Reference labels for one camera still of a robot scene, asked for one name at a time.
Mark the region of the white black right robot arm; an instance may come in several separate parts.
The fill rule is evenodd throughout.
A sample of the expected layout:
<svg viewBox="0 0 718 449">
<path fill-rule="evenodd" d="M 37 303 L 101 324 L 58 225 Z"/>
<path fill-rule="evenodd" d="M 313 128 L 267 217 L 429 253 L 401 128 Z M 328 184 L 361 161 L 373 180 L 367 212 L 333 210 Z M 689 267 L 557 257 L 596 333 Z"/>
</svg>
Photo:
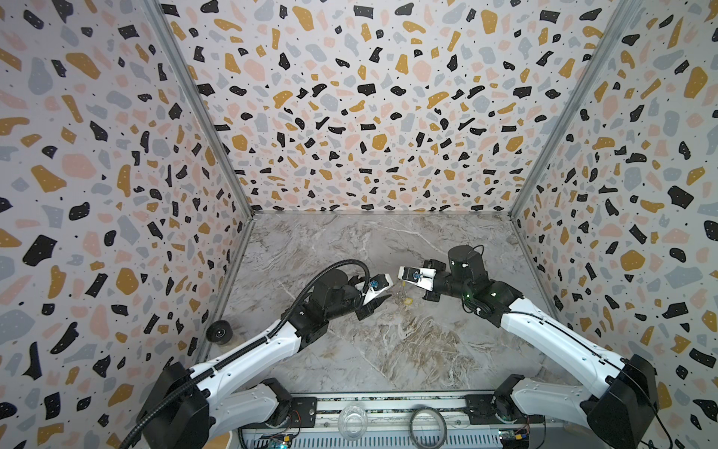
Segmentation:
<svg viewBox="0 0 718 449">
<path fill-rule="evenodd" d="M 426 292 L 424 299 L 460 299 L 463 309 L 539 349 L 569 372 L 577 385 L 554 385 L 510 376 L 495 390 L 497 415 L 514 421 L 543 415 L 592 430 L 611 448 L 637 448 L 657 417 L 656 369 L 640 355 L 630 358 L 590 342 L 509 284 L 489 277 L 482 246 L 460 245 L 448 261 L 430 259 L 400 277 Z"/>
</svg>

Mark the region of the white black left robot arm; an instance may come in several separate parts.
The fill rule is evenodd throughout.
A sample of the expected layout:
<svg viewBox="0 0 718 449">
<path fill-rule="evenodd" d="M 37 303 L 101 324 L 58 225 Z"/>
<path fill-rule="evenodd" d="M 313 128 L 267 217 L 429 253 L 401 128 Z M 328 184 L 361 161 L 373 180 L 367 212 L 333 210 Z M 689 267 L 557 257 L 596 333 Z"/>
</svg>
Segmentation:
<svg viewBox="0 0 718 449">
<path fill-rule="evenodd" d="M 371 275 L 355 259 L 323 269 L 278 321 L 248 342 L 191 368 L 179 362 L 164 368 L 121 446 L 201 448 L 246 425 L 280 426 L 291 413 L 291 394 L 275 379 L 254 387 L 250 381 L 323 337 L 331 320 L 371 316 L 393 284 L 390 275 Z"/>
</svg>

